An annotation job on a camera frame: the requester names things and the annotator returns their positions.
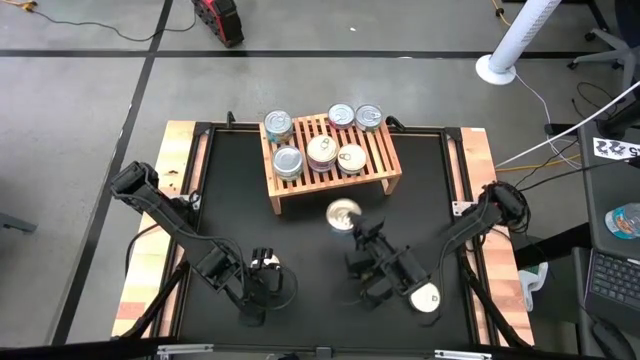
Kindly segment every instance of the silver lid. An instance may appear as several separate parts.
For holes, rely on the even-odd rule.
[[[338,155],[338,144],[330,136],[315,136],[307,145],[307,154],[315,161],[332,161]]]
[[[338,125],[346,125],[353,121],[355,112],[347,104],[335,104],[329,108],[329,120]]]
[[[292,174],[302,167],[302,154],[293,146],[285,145],[273,153],[273,167],[280,174]]]
[[[270,133],[285,133],[291,129],[292,125],[293,120],[291,119],[291,116],[282,110],[274,110],[264,117],[264,126]]]
[[[382,111],[377,106],[362,105],[356,110],[356,121],[366,127],[376,127],[382,122]]]
[[[349,213],[362,215],[360,206],[350,199],[338,199],[327,208],[327,221],[329,225],[339,231],[349,231],[353,229],[353,223]]]
[[[409,302],[420,312],[433,312],[440,306],[440,291],[432,283],[426,283],[409,296]]]
[[[347,171],[358,171],[367,163],[367,155],[360,145],[348,144],[338,152],[338,164]]]

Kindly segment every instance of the water bottle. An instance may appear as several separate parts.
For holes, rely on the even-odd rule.
[[[609,231],[621,239],[640,237],[640,204],[630,203],[615,208],[604,216],[604,222]]]

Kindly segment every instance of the metal bracket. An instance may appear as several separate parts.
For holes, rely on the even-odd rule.
[[[189,202],[189,196],[190,195],[176,195],[176,196],[171,196],[172,199],[175,198],[180,198],[184,201],[186,201],[187,203]],[[202,198],[200,197],[199,194],[193,194],[193,202],[191,203],[191,208],[195,211],[200,210],[200,200],[202,200]]]
[[[444,128],[444,132],[445,134],[449,135],[449,137],[453,139],[453,141],[455,142],[462,141],[462,131],[460,130],[460,128],[446,127]]]
[[[157,354],[160,359],[169,359],[169,355],[199,354],[203,352],[213,352],[213,344],[178,344],[158,346]]]
[[[449,350],[436,350],[436,359],[447,360],[490,360],[491,354],[472,353],[465,351],[449,351]]]
[[[451,209],[453,216],[462,216],[462,213],[473,205],[477,205],[475,201],[452,201]]]

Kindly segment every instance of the can lid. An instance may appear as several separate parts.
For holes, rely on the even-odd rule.
[[[353,223],[349,213],[362,214],[360,206],[351,199],[338,199],[327,208],[327,221],[329,225],[339,231],[349,231],[353,229]]]
[[[293,146],[285,145],[273,153],[273,167],[279,173],[295,173],[302,167],[302,154]]]
[[[360,145],[345,145],[338,152],[338,164],[345,170],[358,171],[366,162],[367,155]]]
[[[282,110],[274,110],[264,117],[264,126],[270,133],[285,133],[292,125],[293,120],[291,119],[291,116]]]
[[[329,120],[336,124],[345,125],[353,121],[355,112],[347,104],[335,104],[329,108]]]
[[[309,141],[307,154],[315,161],[331,161],[338,155],[338,144],[330,136],[318,135]]]
[[[382,111],[374,105],[362,105],[356,110],[356,121],[366,127],[376,127],[382,122]]]

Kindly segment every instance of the office chair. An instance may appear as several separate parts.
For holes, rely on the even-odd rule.
[[[599,37],[615,50],[579,56],[567,67],[575,69],[578,63],[582,62],[615,60],[614,69],[624,66],[622,91],[625,91],[631,86],[638,56],[640,56],[640,0],[616,0],[615,11],[622,39],[600,29],[593,29],[585,35],[587,41],[593,41]]]

